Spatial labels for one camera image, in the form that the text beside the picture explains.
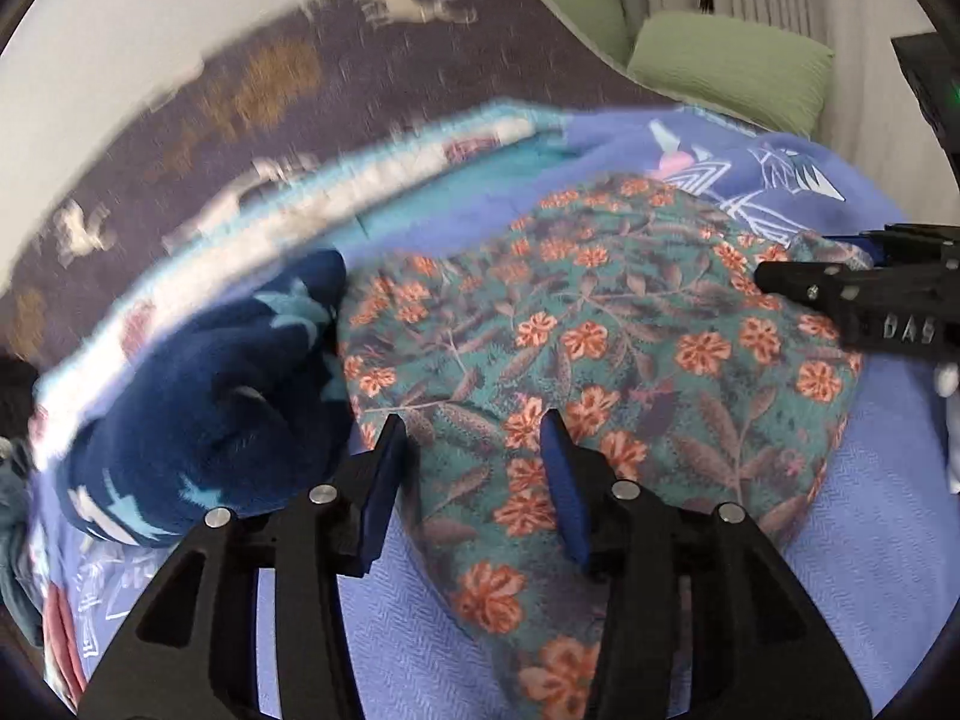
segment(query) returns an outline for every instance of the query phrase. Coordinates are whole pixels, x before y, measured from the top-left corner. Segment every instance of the green cushion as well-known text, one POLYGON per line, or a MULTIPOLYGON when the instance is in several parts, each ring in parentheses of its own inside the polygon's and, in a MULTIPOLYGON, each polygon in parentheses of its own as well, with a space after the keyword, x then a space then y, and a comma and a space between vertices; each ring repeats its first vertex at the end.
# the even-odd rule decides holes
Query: green cushion
POLYGON ((632 34, 620 0, 551 0, 599 50, 619 65, 630 59, 632 34))
POLYGON ((640 30, 628 71, 664 95, 809 137, 832 63, 827 46, 774 26, 662 11, 640 30))

